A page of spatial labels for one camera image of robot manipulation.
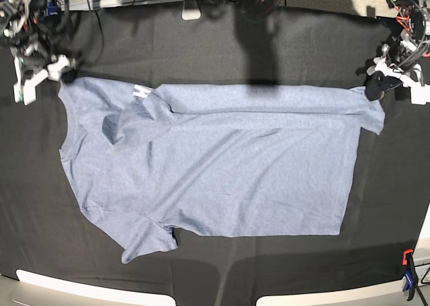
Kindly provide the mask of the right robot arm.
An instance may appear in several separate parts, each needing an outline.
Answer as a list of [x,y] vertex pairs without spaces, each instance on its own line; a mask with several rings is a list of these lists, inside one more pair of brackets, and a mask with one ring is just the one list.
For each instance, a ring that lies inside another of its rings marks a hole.
[[63,48],[72,30],[69,0],[1,0],[1,47],[11,51],[18,87],[61,59],[59,75],[77,69]]

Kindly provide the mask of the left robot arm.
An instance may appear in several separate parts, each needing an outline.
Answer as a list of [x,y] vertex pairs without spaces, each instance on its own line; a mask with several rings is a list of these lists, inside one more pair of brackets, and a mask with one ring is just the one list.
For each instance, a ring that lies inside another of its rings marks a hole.
[[369,101],[382,99],[391,89],[410,91],[411,103],[429,103],[429,84],[425,82],[421,59],[429,58],[429,0],[386,0],[395,9],[394,18],[400,33],[382,46],[382,54],[373,58],[367,69],[370,77],[365,87]]

